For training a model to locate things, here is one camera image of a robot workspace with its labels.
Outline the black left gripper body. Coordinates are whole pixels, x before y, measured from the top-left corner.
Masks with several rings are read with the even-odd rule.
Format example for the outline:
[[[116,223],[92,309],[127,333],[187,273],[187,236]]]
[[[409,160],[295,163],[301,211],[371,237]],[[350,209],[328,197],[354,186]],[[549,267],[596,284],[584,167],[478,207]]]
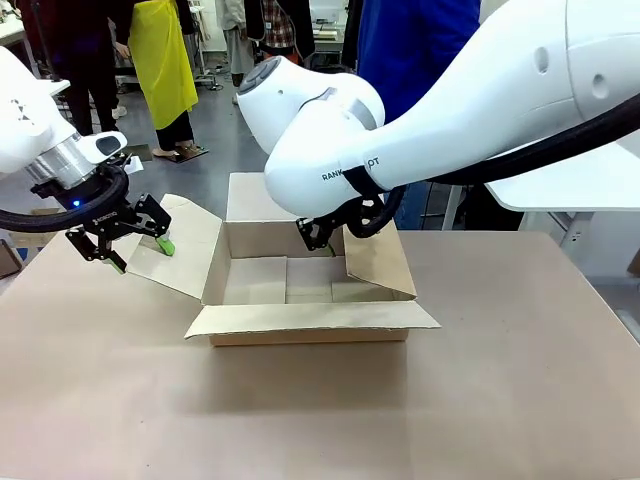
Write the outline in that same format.
[[[102,202],[100,207],[88,208],[92,200],[74,202],[74,210],[88,210],[86,219],[74,228],[75,240],[118,240],[129,234],[148,234],[148,195],[136,200],[119,198],[111,205]]]

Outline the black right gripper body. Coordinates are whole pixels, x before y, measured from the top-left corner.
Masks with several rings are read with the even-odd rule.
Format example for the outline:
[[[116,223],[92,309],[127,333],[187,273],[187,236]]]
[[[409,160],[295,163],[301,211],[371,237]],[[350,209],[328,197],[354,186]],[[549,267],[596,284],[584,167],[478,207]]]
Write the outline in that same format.
[[[346,202],[334,212],[319,219],[319,233],[329,239],[337,228],[359,220],[360,210],[360,202]]]

